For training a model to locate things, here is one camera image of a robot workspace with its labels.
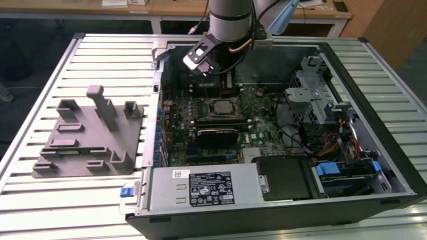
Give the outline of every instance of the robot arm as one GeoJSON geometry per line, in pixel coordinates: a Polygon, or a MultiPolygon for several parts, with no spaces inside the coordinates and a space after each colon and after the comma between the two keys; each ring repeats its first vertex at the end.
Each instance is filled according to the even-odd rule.
{"type": "Polygon", "coordinates": [[[273,34],[280,34],[291,21],[297,3],[299,0],[208,1],[208,34],[182,59],[188,68],[204,76],[225,74],[242,61],[250,43],[267,37],[261,23],[268,25],[273,34]],[[216,72],[212,62],[218,64],[216,72]]]}

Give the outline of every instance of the blue latch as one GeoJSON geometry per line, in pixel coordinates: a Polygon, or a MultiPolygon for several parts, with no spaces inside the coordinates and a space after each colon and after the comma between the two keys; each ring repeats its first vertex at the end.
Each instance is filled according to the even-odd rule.
{"type": "Polygon", "coordinates": [[[133,197],[133,191],[134,191],[134,188],[133,188],[133,187],[122,187],[122,188],[120,189],[120,197],[121,197],[121,198],[133,197]]]}
{"type": "Polygon", "coordinates": [[[373,166],[375,172],[379,173],[381,171],[381,166],[380,166],[379,162],[372,161],[372,166],[373,166]]]}
{"type": "Polygon", "coordinates": [[[317,172],[319,176],[341,173],[339,169],[339,165],[335,162],[319,163],[319,165],[315,166],[315,171],[317,172]]]}

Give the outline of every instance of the aluminum table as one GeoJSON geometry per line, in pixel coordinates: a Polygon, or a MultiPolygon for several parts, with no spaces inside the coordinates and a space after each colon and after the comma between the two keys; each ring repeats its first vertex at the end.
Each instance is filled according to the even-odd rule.
{"type": "MultiPolygon", "coordinates": [[[[60,99],[93,105],[88,85],[102,85],[114,104],[136,101],[144,112],[150,101],[154,70],[152,49],[168,41],[198,36],[76,34],[14,140],[0,162],[0,239],[141,240],[118,211],[120,188],[141,176],[148,121],[144,118],[132,175],[34,179],[32,166],[58,114],[60,99]]],[[[276,42],[328,42],[423,178],[427,178],[427,108],[368,43],[355,38],[280,37],[276,42]]],[[[336,83],[336,90],[344,93],[336,83]]],[[[133,208],[136,199],[125,198],[133,208]]],[[[218,235],[200,239],[425,239],[427,206],[385,211],[355,224],[218,235]]]]}

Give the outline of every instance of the power supply label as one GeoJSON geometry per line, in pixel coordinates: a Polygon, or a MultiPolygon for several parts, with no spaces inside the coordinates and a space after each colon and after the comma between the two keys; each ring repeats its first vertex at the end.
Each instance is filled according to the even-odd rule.
{"type": "Polygon", "coordinates": [[[189,205],[202,207],[234,204],[229,171],[189,174],[189,205]]]}

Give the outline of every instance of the circuit board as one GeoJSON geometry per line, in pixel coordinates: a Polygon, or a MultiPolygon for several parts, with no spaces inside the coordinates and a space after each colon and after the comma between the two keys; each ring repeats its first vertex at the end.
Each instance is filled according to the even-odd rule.
{"type": "Polygon", "coordinates": [[[212,118],[209,103],[214,99],[193,98],[181,91],[180,95],[166,101],[169,167],[189,165],[186,160],[190,157],[228,156],[226,163],[244,163],[241,154],[244,148],[259,148],[261,156],[285,155],[285,145],[276,119],[272,117],[277,94],[267,93],[265,88],[260,86],[242,87],[240,91],[240,94],[226,101],[237,105],[233,109],[234,116],[248,122],[246,130],[238,132],[234,144],[224,148],[200,148],[196,154],[188,153],[188,146],[193,143],[190,123],[194,119],[212,118]]]}

